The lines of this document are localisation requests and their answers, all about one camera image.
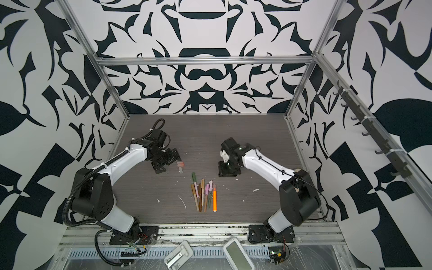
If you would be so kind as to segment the small circuit board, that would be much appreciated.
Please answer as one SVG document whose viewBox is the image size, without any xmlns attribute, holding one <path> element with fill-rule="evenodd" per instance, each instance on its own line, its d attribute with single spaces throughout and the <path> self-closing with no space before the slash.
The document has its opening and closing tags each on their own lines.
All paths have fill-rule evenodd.
<svg viewBox="0 0 432 270">
<path fill-rule="evenodd" d="M 269 261 L 273 264 L 281 264 L 286 261 L 290 256 L 289 247 L 284 244 L 283 246 L 269 247 Z"/>
</svg>

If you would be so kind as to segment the black wall hook rail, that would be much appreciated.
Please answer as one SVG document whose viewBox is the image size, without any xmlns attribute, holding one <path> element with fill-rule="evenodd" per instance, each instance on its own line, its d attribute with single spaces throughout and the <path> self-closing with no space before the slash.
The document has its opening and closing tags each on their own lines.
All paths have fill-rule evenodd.
<svg viewBox="0 0 432 270">
<path fill-rule="evenodd" d="M 354 114 L 351 119 L 358 122 L 366 130 L 362 133 L 362 136 L 370 136 L 379 147 L 375 151 L 377 155 L 385 155 L 390 161 L 392 166 L 395 168 L 395 172 L 391 173 L 393 176 L 401 176 L 402 178 L 408 178 L 413 175 L 408 167 L 408 162 L 403 157 L 403 150 L 396 146 L 394 142 L 391 142 L 390 135 L 379 123 L 378 119 L 372 116 L 372 113 L 367 109 L 360 99 L 356 98 L 356 94 L 352 89 L 344 88 L 340 80 L 337 81 L 337 92 L 334 93 L 336 96 L 340 96 L 344 103 L 342 107 L 349 108 Z"/>
</svg>

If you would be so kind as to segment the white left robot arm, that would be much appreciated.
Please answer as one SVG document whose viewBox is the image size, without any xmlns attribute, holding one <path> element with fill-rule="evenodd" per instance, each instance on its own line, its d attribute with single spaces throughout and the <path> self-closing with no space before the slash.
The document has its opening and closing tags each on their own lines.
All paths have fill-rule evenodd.
<svg viewBox="0 0 432 270">
<path fill-rule="evenodd" d="M 169 148 L 170 136 L 161 129 L 133 139 L 129 146 L 112 159 L 92 169 L 80 169 L 74 179 L 63 209 L 63 222 L 69 227 L 98 224 L 124 234 L 135 234 L 137 218 L 117 206 L 113 186 L 137 164 L 148 161 L 155 173 L 179 161 L 176 148 Z"/>
</svg>

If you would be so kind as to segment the white handheld device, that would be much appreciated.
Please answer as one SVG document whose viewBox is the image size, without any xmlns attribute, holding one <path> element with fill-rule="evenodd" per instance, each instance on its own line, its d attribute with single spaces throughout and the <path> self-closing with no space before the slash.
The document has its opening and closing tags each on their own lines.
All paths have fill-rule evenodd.
<svg viewBox="0 0 432 270">
<path fill-rule="evenodd" d="M 179 270 L 193 256 L 194 250 L 184 241 L 164 258 L 164 263 L 169 270 Z"/>
</svg>

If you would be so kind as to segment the brown marker pen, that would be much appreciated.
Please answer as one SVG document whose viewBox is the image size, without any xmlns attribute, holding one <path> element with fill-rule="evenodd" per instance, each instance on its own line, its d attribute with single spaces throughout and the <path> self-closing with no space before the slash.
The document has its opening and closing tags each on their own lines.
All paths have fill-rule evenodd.
<svg viewBox="0 0 432 270">
<path fill-rule="evenodd" d="M 198 205 L 199 205 L 199 212 L 202 212 L 202 205 L 201 205 L 201 183 L 198 184 Z"/>
</svg>

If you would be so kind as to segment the orange highlighter pen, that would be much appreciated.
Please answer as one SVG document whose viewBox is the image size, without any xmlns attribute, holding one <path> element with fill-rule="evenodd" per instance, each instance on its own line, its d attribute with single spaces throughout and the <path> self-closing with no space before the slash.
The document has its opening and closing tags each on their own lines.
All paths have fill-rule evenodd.
<svg viewBox="0 0 432 270">
<path fill-rule="evenodd" d="M 213 185 L 212 198 L 213 198 L 213 211 L 217 212 L 218 205 L 217 205 L 217 185 L 216 184 Z"/>
</svg>

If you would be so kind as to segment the tan marker pen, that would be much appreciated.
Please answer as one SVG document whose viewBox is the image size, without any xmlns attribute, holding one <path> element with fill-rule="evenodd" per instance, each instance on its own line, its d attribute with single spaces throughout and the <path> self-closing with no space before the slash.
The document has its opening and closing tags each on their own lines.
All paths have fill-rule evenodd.
<svg viewBox="0 0 432 270">
<path fill-rule="evenodd" d="M 200 211 L 200 205 L 199 205 L 199 202 L 198 202 L 198 196 L 197 196 L 197 192 L 196 192 L 196 188 L 195 188 L 195 184 L 191 184 L 191 190 L 192 190 L 192 193 L 193 193 L 193 198 L 194 198 L 194 202 L 195 202 L 195 206 L 196 206 L 196 210 L 197 211 Z"/>
</svg>

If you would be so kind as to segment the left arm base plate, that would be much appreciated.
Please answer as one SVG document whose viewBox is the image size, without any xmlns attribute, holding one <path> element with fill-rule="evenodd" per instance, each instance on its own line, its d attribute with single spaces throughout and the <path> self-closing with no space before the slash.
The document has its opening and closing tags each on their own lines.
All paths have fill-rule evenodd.
<svg viewBox="0 0 432 270">
<path fill-rule="evenodd" d="M 134 226 L 129 232 L 114 230 L 110 239 L 110 245 L 127 245 L 133 242 L 137 245 L 146 245 L 158 238 L 158 226 Z"/>
</svg>

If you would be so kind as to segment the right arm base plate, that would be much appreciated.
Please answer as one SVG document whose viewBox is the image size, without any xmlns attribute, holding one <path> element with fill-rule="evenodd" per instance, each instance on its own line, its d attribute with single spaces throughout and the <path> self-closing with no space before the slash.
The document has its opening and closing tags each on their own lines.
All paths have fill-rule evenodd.
<svg viewBox="0 0 432 270">
<path fill-rule="evenodd" d="M 275 233 L 270 226 L 249 225 L 248 242 L 251 244 L 264 243 L 293 243 L 295 233 L 293 227 L 288 227 L 280 233 Z"/>
</svg>

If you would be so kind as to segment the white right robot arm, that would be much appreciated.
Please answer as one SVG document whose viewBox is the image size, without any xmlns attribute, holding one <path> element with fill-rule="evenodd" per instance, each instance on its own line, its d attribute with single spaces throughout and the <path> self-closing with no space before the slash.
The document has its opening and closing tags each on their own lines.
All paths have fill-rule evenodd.
<svg viewBox="0 0 432 270">
<path fill-rule="evenodd" d="M 277 235 L 292 226 L 300 226 L 321 206 L 320 194 L 309 173 L 289 169 L 263 155 L 259 147 L 238 144 L 232 137 L 221 144 L 220 177 L 237 177 L 248 169 L 274 186 L 279 192 L 280 209 L 271 215 L 264 227 Z"/>
</svg>

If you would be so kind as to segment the grey screen device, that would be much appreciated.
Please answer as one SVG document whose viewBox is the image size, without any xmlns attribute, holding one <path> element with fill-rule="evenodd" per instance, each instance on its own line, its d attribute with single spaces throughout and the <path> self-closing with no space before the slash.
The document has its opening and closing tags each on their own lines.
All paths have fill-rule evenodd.
<svg viewBox="0 0 432 270">
<path fill-rule="evenodd" d="M 237 238 L 230 238 L 224 244 L 223 252 L 233 270 L 255 270 L 252 260 Z"/>
</svg>

